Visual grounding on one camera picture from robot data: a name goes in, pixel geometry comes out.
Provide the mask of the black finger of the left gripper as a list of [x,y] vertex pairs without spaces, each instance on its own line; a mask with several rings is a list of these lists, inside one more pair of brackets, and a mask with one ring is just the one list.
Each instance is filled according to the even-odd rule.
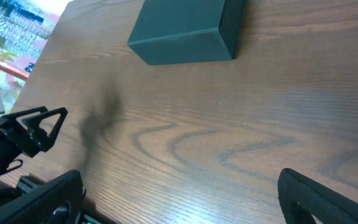
[[34,157],[39,152],[48,151],[47,133],[40,127],[41,114],[48,111],[41,106],[0,117],[0,131],[21,153]]
[[[46,107],[38,107],[26,111],[25,115],[28,114],[31,114],[31,116],[24,118],[22,122],[27,126],[27,132],[32,142],[35,144],[35,150],[36,152],[47,152],[55,144],[68,111],[64,107],[55,110],[48,110]],[[40,127],[41,122],[55,115],[58,115],[58,119],[52,130],[48,133]]]

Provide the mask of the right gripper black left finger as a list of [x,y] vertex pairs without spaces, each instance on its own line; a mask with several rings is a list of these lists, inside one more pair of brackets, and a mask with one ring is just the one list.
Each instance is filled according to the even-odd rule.
[[0,207],[0,223],[74,223],[82,208],[80,172],[70,170]]

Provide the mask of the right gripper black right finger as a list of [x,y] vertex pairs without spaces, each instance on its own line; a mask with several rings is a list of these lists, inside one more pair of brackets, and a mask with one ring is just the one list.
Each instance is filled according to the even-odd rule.
[[357,202],[290,168],[278,178],[278,199],[287,223],[358,223]]

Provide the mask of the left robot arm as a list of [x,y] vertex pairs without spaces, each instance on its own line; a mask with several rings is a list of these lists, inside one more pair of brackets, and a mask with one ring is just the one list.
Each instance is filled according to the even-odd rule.
[[[17,157],[34,157],[47,152],[55,144],[68,114],[66,108],[48,110],[38,107],[0,117],[0,176],[23,165]],[[0,182],[0,206],[21,196],[21,193]]]

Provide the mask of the black cardboard box with lid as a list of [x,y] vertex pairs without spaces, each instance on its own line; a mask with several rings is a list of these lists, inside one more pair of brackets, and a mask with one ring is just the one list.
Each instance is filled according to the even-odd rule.
[[127,41],[148,65],[233,60],[246,0],[146,0]]

